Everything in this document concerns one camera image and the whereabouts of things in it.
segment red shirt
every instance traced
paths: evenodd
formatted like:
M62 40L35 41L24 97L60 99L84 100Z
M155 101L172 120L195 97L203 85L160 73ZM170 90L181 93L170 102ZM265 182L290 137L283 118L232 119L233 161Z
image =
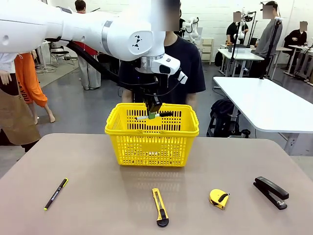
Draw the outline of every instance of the red shirt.
M75 42L78 46L80 46L82 49L84 49L85 52L87 52L89 55L97 55L98 52L94 49L92 49L91 47L87 46L84 43L81 42Z

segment white wall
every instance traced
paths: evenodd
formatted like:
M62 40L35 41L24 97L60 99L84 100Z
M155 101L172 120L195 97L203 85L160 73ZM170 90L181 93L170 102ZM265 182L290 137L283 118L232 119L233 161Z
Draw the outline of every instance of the white wall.
M87 11L92 11L100 7L101 11L111 13L121 12L127 7L130 0L85 0ZM313 5L312 0L278 0L279 10L283 21L283 32L279 45L283 45L284 38L292 30L299 28L300 21L307 21L308 38L313 37ZM75 10L75 0L48 0L48 4L53 6L70 7ZM262 32L269 20L262 19L260 0L181 0L182 18L188 19L192 16L199 17L199 27L203 27L202 37L214 38L214 53L220 44L225 43L227 27L232 23L233 12L241 11L245 7L246 11L257 11L257 23L254 37L261 37ZM283 53L280 63L286 61Z

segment yellow basket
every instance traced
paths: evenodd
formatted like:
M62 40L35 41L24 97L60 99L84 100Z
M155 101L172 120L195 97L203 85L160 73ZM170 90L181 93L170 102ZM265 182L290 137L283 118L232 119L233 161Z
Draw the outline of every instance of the yellow basket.
M143 103L120 103L111 111L105 133L110 135L120 165L185 166L199 122L189 105L163 104L160 113L172 117L136 120L146 116Z

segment orange pants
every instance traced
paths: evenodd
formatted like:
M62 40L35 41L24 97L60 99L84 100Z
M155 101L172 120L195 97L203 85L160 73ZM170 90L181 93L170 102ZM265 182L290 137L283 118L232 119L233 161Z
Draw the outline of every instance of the orange pants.
M15 60L15 73L19 82L21 95L27 104L35 103L41 107L47 104L47 97L39 85L34 59L31 53L18 55Z

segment white drawer unit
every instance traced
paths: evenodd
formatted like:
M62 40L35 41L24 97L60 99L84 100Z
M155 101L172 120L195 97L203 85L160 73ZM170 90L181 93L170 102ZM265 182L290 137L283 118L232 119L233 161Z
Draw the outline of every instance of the white drawer unit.
M201 59L204 62L212 62L213 38L202 38L202 54Z

